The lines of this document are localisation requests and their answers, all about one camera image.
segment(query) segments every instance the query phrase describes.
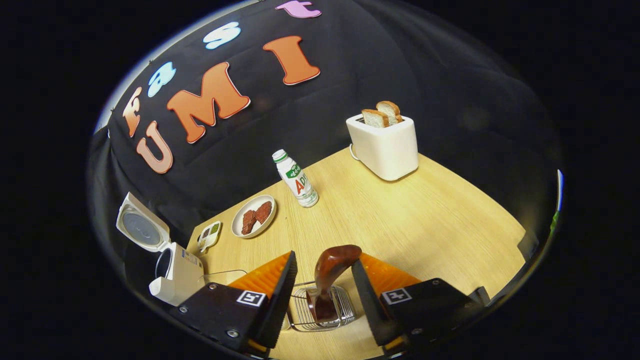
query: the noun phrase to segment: plate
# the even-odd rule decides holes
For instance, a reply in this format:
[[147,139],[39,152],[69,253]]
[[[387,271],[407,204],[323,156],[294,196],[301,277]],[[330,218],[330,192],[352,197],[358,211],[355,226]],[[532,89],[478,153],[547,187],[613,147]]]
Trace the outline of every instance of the plate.
[[[267,201],[271,201],[271,213],[267,217],[267,220],[265,220],[263,224],[260,224],[260,222],[256,221],[255,224],[253,225],[253,230],[247,235],[242,235],[242,219],[243,219],[244,213],[246,213],[249,210],[254,210],[254,211],[258,210],[260,205],[262,205]],[[231,232],[239,238],[243,238],[243,239],[253,238],[254,236],[265,231],[267,227],[269,227],[269,224],[273,221],[273,218],[276,215],[276,210],[277,210],[276,200],[272,196],[260,195],[258,197],[254,197],[253,199],[249,200],[245,205],[243,205],[243,207],[240,208],[240,210],[238,210],[238,212],[236,213],[236,217],[234,217],[234,221],[231,224]]]

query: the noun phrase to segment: white plastic bottle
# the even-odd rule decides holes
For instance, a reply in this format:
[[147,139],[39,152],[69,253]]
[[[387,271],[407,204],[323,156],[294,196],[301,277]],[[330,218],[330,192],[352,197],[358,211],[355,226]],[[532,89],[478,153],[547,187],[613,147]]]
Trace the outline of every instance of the white plastic bottle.
[[284,150],[278,150],[271,155],[276,163],[278,174],[289,186],[298,203],[310,208],[318,202],[318,192],[311,186],[311,182],[300,166],[287,155]]

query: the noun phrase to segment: wire rack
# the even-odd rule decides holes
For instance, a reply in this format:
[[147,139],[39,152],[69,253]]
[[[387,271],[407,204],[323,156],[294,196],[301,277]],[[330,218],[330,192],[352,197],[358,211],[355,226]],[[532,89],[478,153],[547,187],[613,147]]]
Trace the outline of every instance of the wire rack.
[[338,319],[330,322],[315,322],[307,304],[307,291],[316,289],[316,286],[307,286],[309,284],[314,284],[314,281],[294,285],[294,293],[291,295],[293,304],[289,303],[290,306],[287,309],[287,317],[292,329],[300,332],[329,331],[355,320],[355,311],[349,295],[340,286],[332,285],[331,295],[336,313],[339,315]]

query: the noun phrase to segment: table surface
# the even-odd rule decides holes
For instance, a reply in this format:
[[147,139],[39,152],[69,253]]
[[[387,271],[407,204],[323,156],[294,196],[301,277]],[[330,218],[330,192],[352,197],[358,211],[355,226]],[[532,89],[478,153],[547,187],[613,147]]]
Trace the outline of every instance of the table surface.
[[[304,171],[319,194],[311,208],[301,207],[279,181],[194,229],[187,250],[198,254],[205,273],[249,272],[293,250],[296,283],[312,281],[322,251],[355,244],[420,280],[439,277],[465,294],[484,286],[493,297],[524,264],[517,245],[525,230],[518,221],[480,189],[421,154],[418,169],[396,181],[378,178],[354,160],[348,148]],[[236,212],[263,194],[277,203],[271,225],[254,238],[234,236]],[[218,220],[220,238],[201,254],[198,235]],[[335,284],[349,293],[356,320],[333,331],[282,331],[271,357],[350,360],[383,354],[371,335],[351,271]]]

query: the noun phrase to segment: bread slice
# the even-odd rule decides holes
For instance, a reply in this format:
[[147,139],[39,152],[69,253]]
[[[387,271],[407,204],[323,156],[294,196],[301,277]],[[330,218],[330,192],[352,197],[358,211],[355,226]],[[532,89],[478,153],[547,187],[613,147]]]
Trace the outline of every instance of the bread slice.
[[402,116],[400,116],[400,108],[390,101],[380,101],[376,104],[378,111],[387,114],[389,117],[389,125],[394,125],[402,122]]
[[362,110],[362,117],[364,118],[364,123],[367,125],[380,128],[389,126],[389,117],[387,114],[378,110],[364,109]]

